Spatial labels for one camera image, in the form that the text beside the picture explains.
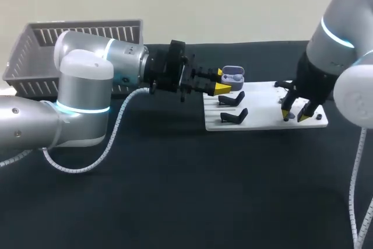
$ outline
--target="black tablecloth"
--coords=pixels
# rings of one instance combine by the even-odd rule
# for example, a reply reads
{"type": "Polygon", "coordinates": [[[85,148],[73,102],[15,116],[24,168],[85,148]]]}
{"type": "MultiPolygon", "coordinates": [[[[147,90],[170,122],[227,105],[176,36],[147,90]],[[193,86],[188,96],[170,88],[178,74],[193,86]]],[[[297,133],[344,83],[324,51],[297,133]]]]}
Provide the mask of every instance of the black tablecloth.
{"type": "MultiPolygon", "coordinates": [[[[204,66],[241,65],[245,81],[257,82],[293,78],[305,45],[188,51],[204,66]]],[[[74,168],[98,158],[120,105],[112,103],[102,145],[55,149],[52,157],[74,168]]],[[[332,102],[325,111],[324,129],[207,132],[200,94],[184,104],[172,93],[138,96],[91,173],[60,173],[41,152],[0,170],[0,247],[353,248],[347,199],[360,129],[332,102]]],[[[356,189],[359,225],[373,193],[372,154],[368,141],[356,189]]]]}

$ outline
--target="white board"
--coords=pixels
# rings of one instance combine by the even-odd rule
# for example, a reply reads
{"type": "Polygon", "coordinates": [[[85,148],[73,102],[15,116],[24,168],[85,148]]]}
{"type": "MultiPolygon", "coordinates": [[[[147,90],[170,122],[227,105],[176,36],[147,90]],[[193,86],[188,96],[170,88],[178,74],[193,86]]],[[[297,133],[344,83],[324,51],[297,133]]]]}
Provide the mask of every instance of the white board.
{"type": "MultiPolygon", "coordinates": [[[[286,95],[286,89],[274,87],[275,82],[244,83],[245,91],[243,101],[237,107],[219,105],[217,96],[203,94],[203,105],[205,108],[205,125],[208,131],[251,131],[270,129],[296,129],[296,128],[324,128],[328,125],[324,109],[319,106],[312,118],[297,122],[296,118],[303,106],[308,102],[306,99],[297,99],[291,108],[295,119],[285,122],[281,113],[279,100],[286,95]],[[220,113],[239,115],[247,108],[248,115],[245,120],[237,125],[229,122],[221,122],[220,113]]],[[[222,94],[236,98],[241,92],[222,94]]]]}

